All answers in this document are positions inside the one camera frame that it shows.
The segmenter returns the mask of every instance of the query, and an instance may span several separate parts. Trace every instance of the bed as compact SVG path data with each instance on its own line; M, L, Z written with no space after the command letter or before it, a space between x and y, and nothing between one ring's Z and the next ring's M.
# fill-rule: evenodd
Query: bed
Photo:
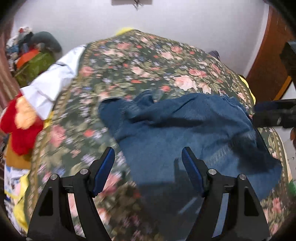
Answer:
M97 117L103 99L121 96L128 100L146 89L153 91L156 100L193 92L227 94L236 97L250 115L255 103L242 77L193 46L138 30L88 44L79 61L78 76L61 92L50 125L37 136L23 198L27 223L51 174L74 175L111 146L116 153L115 164L103 192L94 199L110 237L164 239L157 223L145 211L122 151ZM270 154L283 166L278 185L261 201L270 232L274 234L295 200L288 190L291 177L279 135L273 128L259 131ZM71 195L69 203L76 233L83 236Z

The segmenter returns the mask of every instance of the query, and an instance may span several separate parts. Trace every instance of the blue cloth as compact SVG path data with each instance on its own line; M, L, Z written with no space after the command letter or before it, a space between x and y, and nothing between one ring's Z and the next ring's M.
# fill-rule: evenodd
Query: blue cloth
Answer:
M269 154L235 98L191 93L154 102L151 91L144 91L132 101L105 100L99 116L166 240L186 239L203 200L181 161L185 146L223 175L244 173L260 200L279 181L280 161ZM226 207L224 198L215 235L221 233Z

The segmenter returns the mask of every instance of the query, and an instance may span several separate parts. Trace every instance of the brown door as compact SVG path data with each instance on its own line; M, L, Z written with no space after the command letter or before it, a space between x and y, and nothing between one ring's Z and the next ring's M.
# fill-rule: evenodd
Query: brown door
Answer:
M287 41L294 37L281 15L269 7L264 38L256 60L247 76L247 82L256 100L274 100L288 74L279 57Z

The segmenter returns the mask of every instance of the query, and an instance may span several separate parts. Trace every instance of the silver bolt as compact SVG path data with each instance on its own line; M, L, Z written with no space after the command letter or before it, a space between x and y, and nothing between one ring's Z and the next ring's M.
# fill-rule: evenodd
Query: silver bolt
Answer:
M56 179L57 179L57 174L52 174L52 175L50 176L50 179L51 179L51 180L56 180Z
M80 173L82 175L85 175L86 173L88 173L88 170L86 168L83 168L83 169L80 170Z
M276 124L279 125L281 123L281 117L278 118Z
M242 180L246 180L246 179L247 179L247 177L246 177L245 174L240 174L240 175L239 175L239 178L242 179Z
M211 175L215 175L217 173L217 171L215 169L209 169L208 172L211 174Z

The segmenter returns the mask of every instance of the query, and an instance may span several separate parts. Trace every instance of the brown cloth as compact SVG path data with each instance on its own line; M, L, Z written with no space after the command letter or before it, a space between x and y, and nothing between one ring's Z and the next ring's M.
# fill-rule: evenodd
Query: brown cloth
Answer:
M31 169L32 151L25 155L17 155L11 148L12 135L9 136L6 147L6 165L18 169Z

